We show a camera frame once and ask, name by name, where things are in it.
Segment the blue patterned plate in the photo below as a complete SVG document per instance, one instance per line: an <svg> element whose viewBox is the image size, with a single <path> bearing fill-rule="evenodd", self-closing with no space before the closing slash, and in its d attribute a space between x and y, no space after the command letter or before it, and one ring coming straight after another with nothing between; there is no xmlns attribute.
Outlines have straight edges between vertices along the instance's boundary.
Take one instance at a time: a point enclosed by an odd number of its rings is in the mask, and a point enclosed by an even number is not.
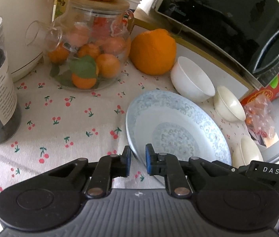
<svg viewBox="0 0 279 237"><path fill-rule="evenodd" d="M231 165L224 135L197 104L170 91L152 90L139 95L126 114L128 143L139 161L146 162L145 146L170 153L181 161L200 157Z"/></svg>

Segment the large cream bowl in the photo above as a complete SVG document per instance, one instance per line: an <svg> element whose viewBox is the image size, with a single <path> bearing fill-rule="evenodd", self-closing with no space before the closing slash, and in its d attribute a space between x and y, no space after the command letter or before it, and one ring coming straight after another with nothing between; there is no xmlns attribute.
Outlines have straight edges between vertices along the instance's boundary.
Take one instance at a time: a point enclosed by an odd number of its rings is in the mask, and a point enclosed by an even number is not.
<svg viewBox="0 0 279 237"><path fill-rule="evenodd" d="M251 161L263 162L262 154L256 143L249 136L243 136L232 154L232 166L249 165Z"/></svg>

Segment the small cream bowl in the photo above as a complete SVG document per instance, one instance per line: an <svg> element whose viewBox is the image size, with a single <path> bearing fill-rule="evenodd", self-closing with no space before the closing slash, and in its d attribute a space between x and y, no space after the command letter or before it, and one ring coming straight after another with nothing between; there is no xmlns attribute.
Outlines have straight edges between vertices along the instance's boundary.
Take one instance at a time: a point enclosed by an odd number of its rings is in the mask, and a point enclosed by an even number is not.
<svg viewBox="0 0 279 237"><path fill-rule="evenodd" d="M236 96L225 86L218 86L213 98L215 111L229 122L245 121L246 114Z"/></svg>

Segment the cream kitchen appliance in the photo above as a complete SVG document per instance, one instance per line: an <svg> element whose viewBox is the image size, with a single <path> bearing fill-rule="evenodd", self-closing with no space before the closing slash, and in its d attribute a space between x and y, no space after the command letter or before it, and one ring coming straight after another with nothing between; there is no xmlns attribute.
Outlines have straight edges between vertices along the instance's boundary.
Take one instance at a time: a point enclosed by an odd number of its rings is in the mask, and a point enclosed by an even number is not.
<svg viewBox="0 0 279 237"><path fill-rule="evenodd" d="M5 49L14 82L30 73L43 56L39 47L26 44L25 34L29 25L35 20L51 23L54 1L0 0Z"/></svg>

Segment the cherry print tablecloth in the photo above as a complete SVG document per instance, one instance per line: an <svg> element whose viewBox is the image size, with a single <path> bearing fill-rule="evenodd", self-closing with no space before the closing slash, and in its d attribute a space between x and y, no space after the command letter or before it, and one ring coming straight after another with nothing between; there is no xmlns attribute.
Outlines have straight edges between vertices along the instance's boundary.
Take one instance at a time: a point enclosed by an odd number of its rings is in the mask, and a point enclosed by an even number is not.
<svg viewBox="0 0 279 237"><path fill-rule="evenodd" d="M148 90L173 91L168 74L148 76L131 63L111 86L98 91L64 89L44 65L16 83L21 124L0 144L0 192L79 157L97 161L127 144L126 111Z"/></svg>

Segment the plastic bag of fruit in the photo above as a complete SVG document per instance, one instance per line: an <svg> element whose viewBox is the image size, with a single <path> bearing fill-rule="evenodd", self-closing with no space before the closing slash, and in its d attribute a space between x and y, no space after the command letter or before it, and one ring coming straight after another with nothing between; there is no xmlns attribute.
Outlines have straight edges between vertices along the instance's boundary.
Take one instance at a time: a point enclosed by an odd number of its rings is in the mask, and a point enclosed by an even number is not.
<svg viewBox="0 0 279 237"><path fill-rule="evenodd" d="M269 148L279 141L276 126L271 117L271 101L265 95L258 95L243 108L249 133L259 145Z"/></svg>

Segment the white ceramic bowl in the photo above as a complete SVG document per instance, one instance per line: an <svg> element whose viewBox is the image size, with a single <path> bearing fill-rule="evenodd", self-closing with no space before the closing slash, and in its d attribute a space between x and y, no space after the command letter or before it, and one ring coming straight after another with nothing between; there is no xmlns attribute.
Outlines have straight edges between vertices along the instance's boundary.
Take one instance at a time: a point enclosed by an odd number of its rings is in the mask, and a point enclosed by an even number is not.
<svg viewBox="0 0 279 237"><path fill-rule="evenodd" d="M194 103L204 102L216 93L207 74L195 62L183 56L178 57L170 78L176 91Z"/></svg>

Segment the red gift box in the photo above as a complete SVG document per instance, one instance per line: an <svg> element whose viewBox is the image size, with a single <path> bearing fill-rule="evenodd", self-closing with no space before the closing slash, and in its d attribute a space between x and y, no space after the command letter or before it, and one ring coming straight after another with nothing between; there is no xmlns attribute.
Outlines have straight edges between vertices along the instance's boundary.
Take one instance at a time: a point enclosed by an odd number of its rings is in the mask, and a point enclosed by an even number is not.
<svg viewBox="0 0 279 237"><path fill-rule="evenodd" d="M246 105L247 103L255 100L259 95L266 96L270 101L273 101L279 97L279 74L271 81L269 86L253 91L244 99L242 99L241 104Z"/></svg>

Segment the white wooden-edged board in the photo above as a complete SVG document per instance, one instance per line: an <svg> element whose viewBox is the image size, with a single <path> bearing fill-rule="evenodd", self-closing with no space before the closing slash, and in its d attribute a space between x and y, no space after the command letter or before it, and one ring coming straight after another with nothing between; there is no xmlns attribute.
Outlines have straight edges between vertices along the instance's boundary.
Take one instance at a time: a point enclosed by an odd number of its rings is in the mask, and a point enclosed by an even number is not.
<svg viewBox="0 0 279 237"><path fill-rule="evenodd" d="M176 56L187 57L195 62L211 79L214 86L225 86L240 100L254 91L252 84L235 71L235 64L215 48L193 36L188 38L178 31L163 16L154 11L145 12L137 8L134 12L135 28L131 36L146 30L162 28L170 32L176 40Z"/></svg>

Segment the large orange on table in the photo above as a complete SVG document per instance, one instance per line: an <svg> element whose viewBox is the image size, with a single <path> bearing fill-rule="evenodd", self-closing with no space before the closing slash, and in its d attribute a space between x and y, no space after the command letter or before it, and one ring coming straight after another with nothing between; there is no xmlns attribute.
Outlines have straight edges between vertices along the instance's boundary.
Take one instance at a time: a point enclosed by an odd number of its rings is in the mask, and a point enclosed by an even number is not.
<svg viewBox="0 0 279 237"><path fill-rule="evenodd" d="M176 41L165 29L137 35L131 42L129 58L136 69L147 75L163 75L175 63Z"/></svg>

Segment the glass jar with tangerines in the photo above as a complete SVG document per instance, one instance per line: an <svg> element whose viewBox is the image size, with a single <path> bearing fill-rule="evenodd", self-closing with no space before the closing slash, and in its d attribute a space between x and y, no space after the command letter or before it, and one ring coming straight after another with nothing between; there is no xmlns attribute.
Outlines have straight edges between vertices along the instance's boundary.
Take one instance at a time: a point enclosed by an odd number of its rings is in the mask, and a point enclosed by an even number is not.
<svg viewBox="0 0 279 237"><path fill-rule="evenodd" d="M126 0L68 0L66 11L52 23L32 22L27 45L43 50L51 79L74 90L97 90L113 84L130 52Z"/></svg>

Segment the black microwave oven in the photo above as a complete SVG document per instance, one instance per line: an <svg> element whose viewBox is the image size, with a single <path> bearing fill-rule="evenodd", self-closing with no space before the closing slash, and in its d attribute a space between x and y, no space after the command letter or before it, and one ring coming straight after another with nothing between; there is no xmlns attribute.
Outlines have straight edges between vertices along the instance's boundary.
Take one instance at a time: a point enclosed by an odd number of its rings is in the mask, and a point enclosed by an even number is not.
<svg viewBox="0 0 279 237"><path fill-rule="evenodd" d="M155 0L153 8L235 62L253 85L279 74L278 0Z"/></svg>

